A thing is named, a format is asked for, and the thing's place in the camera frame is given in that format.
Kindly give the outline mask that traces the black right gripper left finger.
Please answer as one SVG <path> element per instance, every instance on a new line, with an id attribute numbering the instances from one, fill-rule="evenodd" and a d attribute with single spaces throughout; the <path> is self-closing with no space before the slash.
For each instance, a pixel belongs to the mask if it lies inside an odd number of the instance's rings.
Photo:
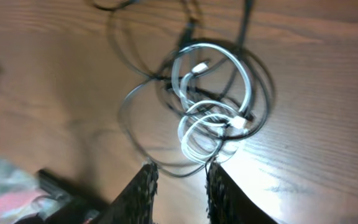
<path id="1" fill-rule="evenodd" d="M 158 169 L 146 164 L 116 199 L 91 222 L 95 224 L 153 224 Z"/>

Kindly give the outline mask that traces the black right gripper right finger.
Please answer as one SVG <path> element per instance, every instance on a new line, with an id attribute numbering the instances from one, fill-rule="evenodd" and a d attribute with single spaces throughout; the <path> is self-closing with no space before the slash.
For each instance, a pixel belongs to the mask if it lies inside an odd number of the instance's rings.
<path id="1" fill-rule="evenodd" d="M 277 224 L 217 162 L 211 163 L 206 180 L 210 224 Z"/>

